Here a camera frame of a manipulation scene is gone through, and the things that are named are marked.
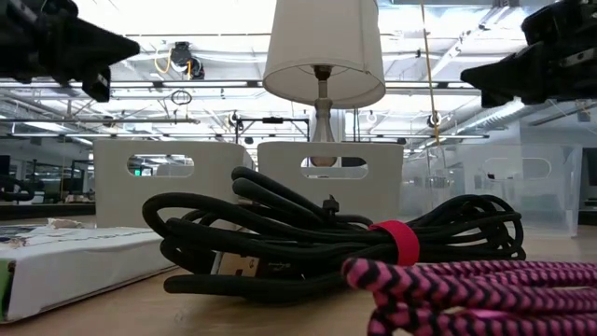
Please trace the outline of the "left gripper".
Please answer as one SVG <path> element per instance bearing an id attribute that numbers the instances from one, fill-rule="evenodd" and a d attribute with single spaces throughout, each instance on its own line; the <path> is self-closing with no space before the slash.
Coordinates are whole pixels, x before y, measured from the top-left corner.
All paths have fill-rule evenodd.
<path id="1" fill-rule="evenodd" d="M 48 77 L 39 61 L 42 37 L 37 24 L 41 17 L 66 14 L 77 17 L 72 0 L 1 0 L 1 78 L 30 83 L 34 77 Z M 60 70 L 62 84 L 71 80 L 96 102 L 110 99 L 109 65 L 140 52 L 139 45 L 87 21 L 61 21 L 51 26 L 46 46 L 46 63 Z"/>

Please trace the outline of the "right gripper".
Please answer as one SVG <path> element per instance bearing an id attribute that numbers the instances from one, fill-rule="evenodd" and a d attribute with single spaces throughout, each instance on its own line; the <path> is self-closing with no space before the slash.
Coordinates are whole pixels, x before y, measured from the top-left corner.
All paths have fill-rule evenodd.
<path id="1" fill-rule="evenodd" d="M 563 0 L 541 7 L 521 29 L 527 47 L 460 75 L 463 82 L 482 90 L 483 108 L 514 99 L 494 91 L 540 91 L 559 101 L 596 97 L 595 0 Z"/>

